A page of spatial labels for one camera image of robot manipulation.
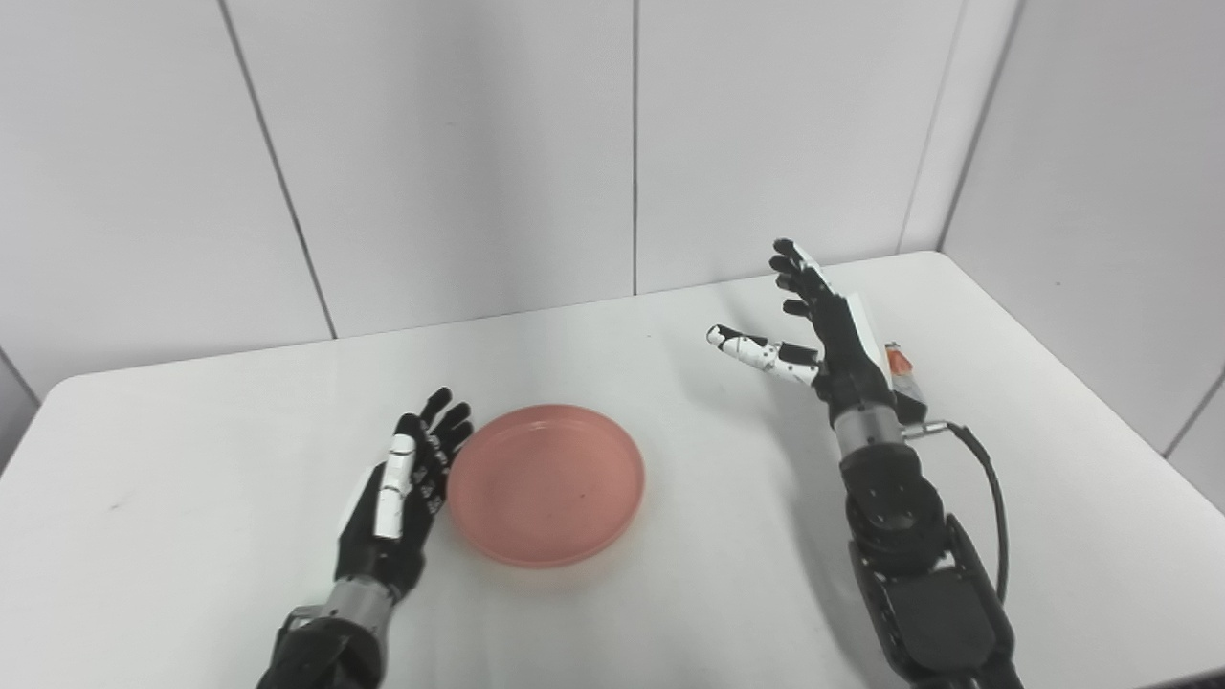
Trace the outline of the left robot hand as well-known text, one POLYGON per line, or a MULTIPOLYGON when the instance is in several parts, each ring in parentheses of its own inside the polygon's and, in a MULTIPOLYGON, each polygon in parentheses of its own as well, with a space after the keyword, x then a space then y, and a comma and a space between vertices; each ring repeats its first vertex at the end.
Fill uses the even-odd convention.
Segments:
POLYGON ((454 459, 474 432, 469 403, 437 389, 403 414, 338 538, 334 580, 369 579, 403 600, 425 568, 425 546, 448 497, 454 459))

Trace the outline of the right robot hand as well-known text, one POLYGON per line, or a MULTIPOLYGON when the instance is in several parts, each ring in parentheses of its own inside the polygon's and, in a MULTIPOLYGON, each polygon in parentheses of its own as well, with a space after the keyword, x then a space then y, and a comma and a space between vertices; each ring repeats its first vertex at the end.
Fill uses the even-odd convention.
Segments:
POLYGON ((835 291, 818 262, 793 239, 778 238, 771 246, 768 264, 775 284, 791 293, 783 311, 809 322, 818 348, 766 340, 726 325, 713 325, 706 335, 708 343, 744 365, 813 389, 831 422, 848 411, 891 411, 897 418, 882 348, 866 319, 858 318, 853 297, 835 291))

